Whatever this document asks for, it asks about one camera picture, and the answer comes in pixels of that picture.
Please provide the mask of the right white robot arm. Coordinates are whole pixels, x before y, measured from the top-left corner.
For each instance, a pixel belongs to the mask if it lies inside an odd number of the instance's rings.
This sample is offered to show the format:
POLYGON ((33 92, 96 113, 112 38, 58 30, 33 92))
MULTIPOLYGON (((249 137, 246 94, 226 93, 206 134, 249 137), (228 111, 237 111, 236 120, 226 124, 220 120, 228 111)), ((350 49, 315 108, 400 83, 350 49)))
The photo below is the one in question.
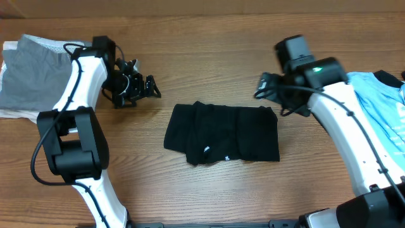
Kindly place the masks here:
POLYGON ((270 226, 403 227, 404 82, 346 73, 333 57, 317 60, 302 35, 274 49, 282 73, 262 74, 255 98, 278 103, 283 116, 315 117, 344 161, 354 197, 270 226))

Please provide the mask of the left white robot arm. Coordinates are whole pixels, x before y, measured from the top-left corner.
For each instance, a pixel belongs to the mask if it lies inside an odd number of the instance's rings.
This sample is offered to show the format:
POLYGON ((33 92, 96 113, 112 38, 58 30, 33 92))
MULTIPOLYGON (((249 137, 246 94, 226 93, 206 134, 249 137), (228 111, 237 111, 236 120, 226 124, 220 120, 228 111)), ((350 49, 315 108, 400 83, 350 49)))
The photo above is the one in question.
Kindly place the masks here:
POLYGON ((37 117, 40 140, 30 162, 32 177, 45 186, 35 162, 41 149, 60 186, 72 186, 83 197, 95 227, 135 227, 118 199, 108 176, 109 148, 95 109, 100 94, 115 108, 132 108, 142 98, 160 98, 154 77, 144 77, 137 60, 117 58, 120 47, 107 36, 96 36, 91 46, 63 44, 72 63, 72 74, 59 101, 37 117))

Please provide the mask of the black polo shirt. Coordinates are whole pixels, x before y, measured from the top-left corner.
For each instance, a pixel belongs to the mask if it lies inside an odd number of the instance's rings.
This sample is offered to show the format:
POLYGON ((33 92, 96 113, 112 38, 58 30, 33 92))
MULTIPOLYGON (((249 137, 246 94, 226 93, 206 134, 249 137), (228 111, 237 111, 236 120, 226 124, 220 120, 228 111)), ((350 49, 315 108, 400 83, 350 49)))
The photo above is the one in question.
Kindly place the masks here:
POLYGON ((229 160, 278 162, 277 126, 270 107, 177 104, 164 148, 186 154, 194 166, 229 160))

